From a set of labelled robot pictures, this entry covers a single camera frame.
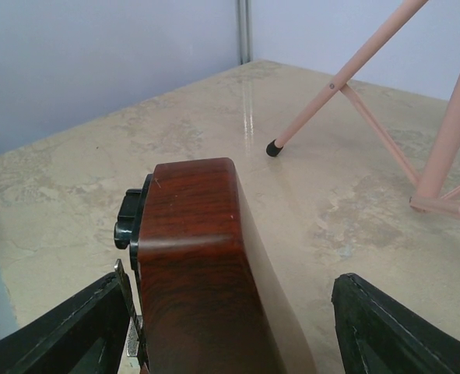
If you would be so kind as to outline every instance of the beige marble surface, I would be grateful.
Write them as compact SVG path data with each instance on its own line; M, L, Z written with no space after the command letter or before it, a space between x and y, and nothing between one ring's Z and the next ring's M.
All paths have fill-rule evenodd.
M345 272L460 340L460 221L409 208L412 186L344 97L265 155L327 82L254 62L0 156L0 266L19 324L127 261L115 217L156 164L230 157L320 372L342 372L330 295ZM353 87L421 168L446 103ZM459 182L460 154L446 189Z

